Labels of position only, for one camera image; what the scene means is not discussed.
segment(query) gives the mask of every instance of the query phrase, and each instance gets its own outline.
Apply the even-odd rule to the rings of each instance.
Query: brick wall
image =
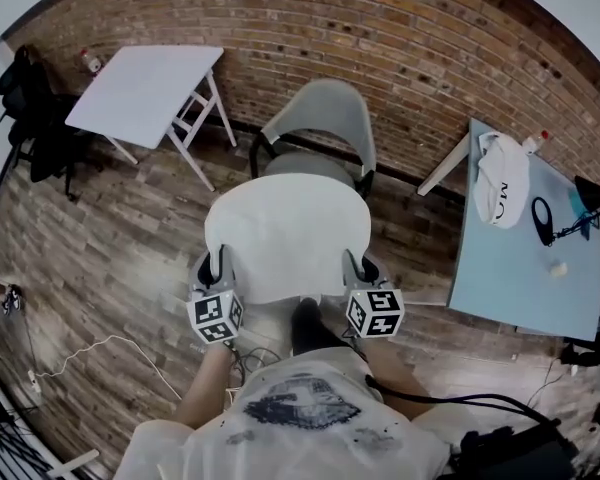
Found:
[[[78,52],[132,44],[223,46],[217,80],[231,118],[264,124],[307,81],[353,84],[379,161],[425,177],[474,116],[600,182],[600,65],[530,0],[53,0],[11,31],[68,88]]]

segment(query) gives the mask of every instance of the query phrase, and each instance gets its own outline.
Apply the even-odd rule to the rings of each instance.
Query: black and white cube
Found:
[[[243,311],[233,290],[209,295],[187,304],[193,330],[208,344],[236,338]]]
[[[404,316],[400,290],[353,290],[347,319],[363,338],[395,336]]]

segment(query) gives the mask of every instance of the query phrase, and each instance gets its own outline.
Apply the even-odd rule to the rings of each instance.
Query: person's arm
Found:
[[[222,414],[233,354],[222,343],[209,346],[173,420],[196,430]]]
[[[413,376],[412,368],[398,357],[399,348],[384,339],[364,340],[363,351],[367,356],[373,377],[383,386],[401,393],[430,396],[427,390]],[[433,409],[434,404],[409,402],[391,395],[382,394],[384,403],[413,420]]]

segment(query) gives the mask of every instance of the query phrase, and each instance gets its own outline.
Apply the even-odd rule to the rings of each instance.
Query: bottle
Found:
[[[522,143],[522,150],[526,155],[533,155],[536,151],[538,151],[546,140],[549,139],[549,132],[547,130],[542,130],[539,137],[534,137],[530,135],[524,142]]]
[[[80,58],[92,75],[97,75],[102,69],[102,62],[100,62],[100,59],[95,55],[91,55],[86,48],[80,52]]]

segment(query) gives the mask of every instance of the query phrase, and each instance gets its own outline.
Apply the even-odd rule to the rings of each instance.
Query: light blue tabletop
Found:
[[[600,314],[600,230],[587,241],[580,232],[540,242],[531,202],[547,201],[554,231],[571,226],[576,215],[569,191],[575,185],[539,157],[530,157],[530,192],[517,224],[501,229],[480,220],[473,190],[478,178],[478,136],[493,131],[471,119],[469,178],[462,240],[448,306],[464,313],[558,336],[593,340]],[[567,264],[552,277],[551,267]]]

